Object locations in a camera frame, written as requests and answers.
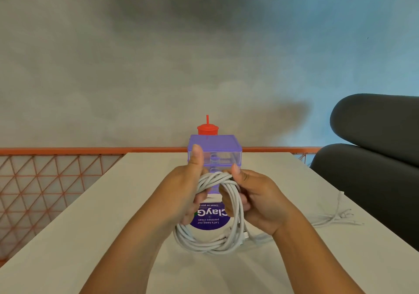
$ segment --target round sticker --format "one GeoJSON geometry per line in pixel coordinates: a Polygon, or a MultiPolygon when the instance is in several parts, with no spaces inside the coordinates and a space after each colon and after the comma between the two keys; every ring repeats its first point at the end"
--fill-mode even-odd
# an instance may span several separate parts
{"type": "Polygon", "coordinates": [[[225,226],[230,217],[225,213],[223,203],[202,203],[191,226],[201,230],[215,230],[225,226]]]}

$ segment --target gray chair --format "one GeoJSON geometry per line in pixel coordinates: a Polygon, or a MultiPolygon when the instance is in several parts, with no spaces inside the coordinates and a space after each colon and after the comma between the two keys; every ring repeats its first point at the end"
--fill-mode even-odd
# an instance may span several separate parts
{"type": "Polygon", "coordinates": [[[354,145],[323,147],[311,169],[419,251],[419,97],[351,95],[330,125],[354,145]]]}

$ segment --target forearm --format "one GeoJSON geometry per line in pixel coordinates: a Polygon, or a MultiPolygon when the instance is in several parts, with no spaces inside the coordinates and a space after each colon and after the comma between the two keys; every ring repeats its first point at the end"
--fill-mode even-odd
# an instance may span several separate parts
{"type": "Polygon", "coordinates": [[[102,257],[80,294],[145,293],[154,260],[170,233],[170,223],[161,213],[140,209],[102,257]]]}
{"type": "Polygon", "coordinates": [[[299,210],[273,237],[295,294],[364,293],[299,210]]]}

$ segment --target wrist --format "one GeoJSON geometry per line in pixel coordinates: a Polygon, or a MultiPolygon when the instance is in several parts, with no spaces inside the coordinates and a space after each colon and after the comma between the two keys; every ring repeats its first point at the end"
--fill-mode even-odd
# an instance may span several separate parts
{"type": "Polygon", "coordinates": [[[163,242],[173,231],[176,223],[174,216],[166,211],[164,207],[154,206],[145,203],[130,220],[136,229],[144,230],[158,242],[163,242]]]}
{"type": "Polygon", "coordinates": [[[281,220],[281,222],[278,224],[278,227],[275,230],[275,232],[272,234],[274,240],[276,241],[276,239],[287,235],[290,229],[294,225],[298,224],[298,220],[301,216],[303,216],[301,211],[297,207],[292,205],[292,207],[290,207],[290,209],[287,211],[283,220],[281,220]]]}

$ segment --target red cup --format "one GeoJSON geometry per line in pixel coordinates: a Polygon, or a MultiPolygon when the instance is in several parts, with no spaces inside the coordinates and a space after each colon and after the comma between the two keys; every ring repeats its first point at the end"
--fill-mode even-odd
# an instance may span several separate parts
{"type": "Polygon", "coordinates": [[[210,116],[207,115],[207,124],[202,124],[197,127],[198,135],[218,135],[219,127],[214,124],[210,124],[209,120],[210,116]]]}

